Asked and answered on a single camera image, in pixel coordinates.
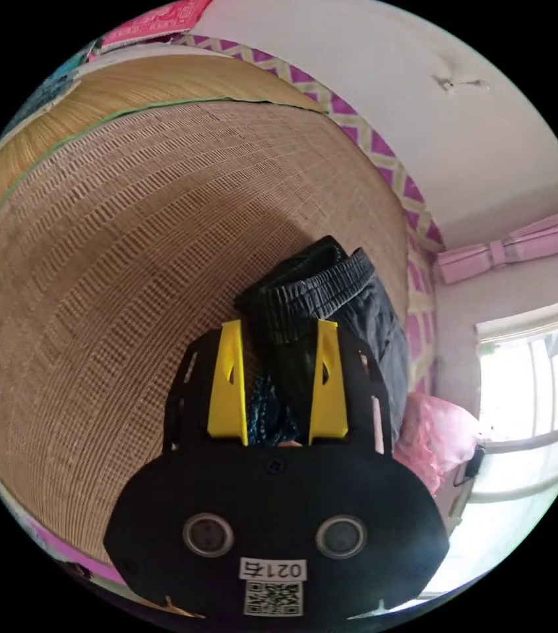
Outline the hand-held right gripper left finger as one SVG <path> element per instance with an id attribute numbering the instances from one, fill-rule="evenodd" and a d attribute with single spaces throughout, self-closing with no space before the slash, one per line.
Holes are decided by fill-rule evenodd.
<path id="1" fill-rule="evenodd" d="M 236 440 L 242 446 L 249 444 L 240 320 L 225 322 L 221 327 L 207 432 L 212 439 Z"/>

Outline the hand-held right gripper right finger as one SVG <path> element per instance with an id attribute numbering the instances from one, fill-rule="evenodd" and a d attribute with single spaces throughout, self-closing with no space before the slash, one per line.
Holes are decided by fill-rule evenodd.
<path id="1" fill-rule="evenodd" d="M 317 321 L 317 348 L 309 424 L 309 445 L 344 440 L 348 434 L 342 356 L 338 325 Z"/>

